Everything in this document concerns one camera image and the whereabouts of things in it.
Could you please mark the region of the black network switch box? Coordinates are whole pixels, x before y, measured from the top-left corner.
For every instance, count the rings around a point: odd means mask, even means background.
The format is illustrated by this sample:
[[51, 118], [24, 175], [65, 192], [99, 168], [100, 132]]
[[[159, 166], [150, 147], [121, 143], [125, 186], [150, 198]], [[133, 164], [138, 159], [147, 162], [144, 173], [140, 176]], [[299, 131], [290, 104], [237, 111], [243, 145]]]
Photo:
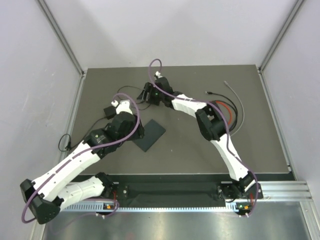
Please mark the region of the black network switch box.
[[143, 152], [147, 152], [165, 132], [166, 129], [163, 126], [151, 119], [144, 126], [144, 137], [133, 142]]

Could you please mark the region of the black ethernet cable long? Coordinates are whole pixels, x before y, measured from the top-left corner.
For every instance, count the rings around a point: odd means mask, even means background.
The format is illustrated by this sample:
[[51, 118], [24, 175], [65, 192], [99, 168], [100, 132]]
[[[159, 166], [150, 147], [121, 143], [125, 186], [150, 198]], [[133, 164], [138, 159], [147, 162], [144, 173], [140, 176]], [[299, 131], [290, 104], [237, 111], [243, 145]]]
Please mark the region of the black ethernet cable long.
[[228, 112], [228, 121], [229, 121], [229, 118], [230, 118], [230, 115], [229, 115], [229, 111], [224, 107], [222, 106], [219, 101], [224, 101], [224, 102], [227, 102], [229, 104], [231, 104], [236, 110], [237, 110], [237, 114], [239, 113], [238, 112], [238, 108], [236, 107], [236, 104], [227, 96], [223, 95], [223, 94], [220, 94], [220, 93], [214, 93], [212, 91], [205, 91], [205, 94], [206, 95], [213, 95], [213, 96], [216, 96], [218, 97], [215, 102], [220, 106], [220, 107], [223, 107], [227, 112]]

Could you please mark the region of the black ethernet cable short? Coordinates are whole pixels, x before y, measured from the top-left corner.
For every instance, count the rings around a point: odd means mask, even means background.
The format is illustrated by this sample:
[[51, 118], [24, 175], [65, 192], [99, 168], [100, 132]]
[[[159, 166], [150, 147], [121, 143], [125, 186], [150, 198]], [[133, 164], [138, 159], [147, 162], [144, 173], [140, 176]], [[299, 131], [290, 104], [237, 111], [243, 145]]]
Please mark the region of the black ethernet cable short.
[[225, 101], [219, 101], [219, 103], [224, 106], [228, 112], [229, 112], [229, 121], [228, 124], [230, 126], [230, 130], [234, 130], [236, 128], [236, 125], [238, 123], [238, 111], [235, 107], [233, 107], [231, 104]]

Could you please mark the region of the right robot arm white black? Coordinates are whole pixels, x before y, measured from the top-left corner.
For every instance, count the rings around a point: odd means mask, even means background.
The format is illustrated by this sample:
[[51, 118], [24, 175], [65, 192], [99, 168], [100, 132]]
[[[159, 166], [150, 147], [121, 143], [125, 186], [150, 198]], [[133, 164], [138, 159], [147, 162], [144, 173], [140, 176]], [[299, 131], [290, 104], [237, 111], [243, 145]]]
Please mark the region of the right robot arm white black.
[[198, 101], [174, 91], [165, 77], [147, 82], [137, 99], [155, 106], [163, 103], [168, 108], [194, 117], [201, 135], [216, 147], [227, 166], [233, 183], [233, 198], [249, 197], [253, 191], [254, 200], [258, 199], [257, 177], [238, 155], [231, 141], [228, 122], [215, 103]]

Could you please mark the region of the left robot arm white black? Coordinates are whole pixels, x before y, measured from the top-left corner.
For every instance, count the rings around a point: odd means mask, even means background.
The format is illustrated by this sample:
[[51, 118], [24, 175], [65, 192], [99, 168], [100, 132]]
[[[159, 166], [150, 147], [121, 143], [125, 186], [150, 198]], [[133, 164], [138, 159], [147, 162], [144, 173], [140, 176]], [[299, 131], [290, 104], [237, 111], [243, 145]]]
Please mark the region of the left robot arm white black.
[[110, 199], [113, 208], [114, 183], [109, 175], [99, 172], [87, 180], [71, 183], [88, 167], [119, 149], [127, 141], [144, 137], [140, 114], [117, 113], [105, 127], [91, 131], [64, 160], [34, 180], [20, 184], [25, 202], [21, 220], [27, 224], [46, 224], [67, 207], [91, 198]]

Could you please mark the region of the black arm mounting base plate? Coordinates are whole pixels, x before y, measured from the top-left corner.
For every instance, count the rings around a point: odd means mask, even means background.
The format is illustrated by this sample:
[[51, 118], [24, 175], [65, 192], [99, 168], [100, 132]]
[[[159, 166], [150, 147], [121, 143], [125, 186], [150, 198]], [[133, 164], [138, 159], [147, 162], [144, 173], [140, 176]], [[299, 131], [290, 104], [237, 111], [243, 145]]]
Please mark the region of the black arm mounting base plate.
[[247, 192], [227, 174], [111, 174], [111, 193], [98, 199], [117, 200], [122, 208], [222, 207], [263, 198], [260, 184]]

